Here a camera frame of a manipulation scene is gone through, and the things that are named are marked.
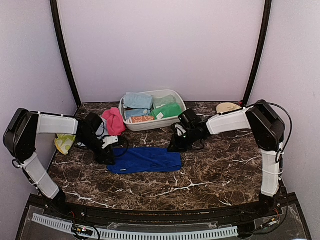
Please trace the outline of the dark blue towel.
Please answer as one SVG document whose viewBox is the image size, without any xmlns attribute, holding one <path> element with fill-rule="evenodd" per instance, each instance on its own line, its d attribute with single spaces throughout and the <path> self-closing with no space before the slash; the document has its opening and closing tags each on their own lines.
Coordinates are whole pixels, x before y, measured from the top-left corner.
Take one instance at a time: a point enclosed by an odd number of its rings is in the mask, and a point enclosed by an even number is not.
<svg viewBox="0 0 320 240">
<path fill-rule="evenodd" d="M 175 172 L 182 168 L 181 155 L 159 147 L 133 147 L 124 151 L 113 150 L 115 164 L 107 169 L 113 174 L 134 174 L 142 172 Z"/>
</svg>

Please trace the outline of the large light blue towel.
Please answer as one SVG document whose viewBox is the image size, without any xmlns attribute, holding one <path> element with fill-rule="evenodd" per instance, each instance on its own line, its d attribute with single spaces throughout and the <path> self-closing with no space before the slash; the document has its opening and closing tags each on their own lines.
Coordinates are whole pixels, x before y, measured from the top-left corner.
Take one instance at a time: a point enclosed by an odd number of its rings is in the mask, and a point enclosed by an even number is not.
<svg viewBox="0 0 320 240">
<path fill-rule="evenodd" d="M 144 93 L 128 92 L 123 98 L 123 105 L 130 109 L 148 109 L 152 108 L 153 97 Z"/>
</svg>

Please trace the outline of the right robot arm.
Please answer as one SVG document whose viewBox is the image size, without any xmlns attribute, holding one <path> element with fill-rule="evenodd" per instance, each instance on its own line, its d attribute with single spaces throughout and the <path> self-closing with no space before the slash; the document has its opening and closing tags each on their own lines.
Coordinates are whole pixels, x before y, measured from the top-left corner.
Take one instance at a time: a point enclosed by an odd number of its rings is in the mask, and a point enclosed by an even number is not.
<svg viewBox="0 0 320 240">
<path fill-rule="evenodd" d="M 256 103 L 229 112 L 201 118 L 193 109 L 187 109 L 178 116 L 174 124 L 168 152 L 184 153 L 192 150 L 194 143 L 213 135 L 248 129 L 252 131 L 262 156 L 262 184 L 260 193 L 274 197 L 280 189 L 283 174 L 283 155 L 289 137 L 285 137 L 286 125 L 273 109 L 280 105 L 259 100 Z"/>
</svg>

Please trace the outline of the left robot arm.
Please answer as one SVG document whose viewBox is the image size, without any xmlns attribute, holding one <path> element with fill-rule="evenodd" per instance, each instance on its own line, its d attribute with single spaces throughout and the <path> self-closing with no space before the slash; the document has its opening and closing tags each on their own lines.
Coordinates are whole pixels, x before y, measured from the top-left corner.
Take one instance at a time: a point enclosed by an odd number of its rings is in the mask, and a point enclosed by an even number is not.
<svg viewBox="0 0 320 240">
<path fill-rule="evenodd" d="M 116 156 L 112 146 L 102 140 L 105 121 L 96 113 L 86 117 L 29 111 L 19 108 L 12 117 L 4 135 L 3 144 L 13 156 L 13 165 L 21 169 L 29 183 L 51 203 L 51 210 L 60 218 L 67 218 L 70 206 L 64 202 L 66 195 L 54 182 L 38 155 L 41 136 L 66 134 L 75 136 L 93 153 L 101 165 L 114 165 Z"/>
</svg>

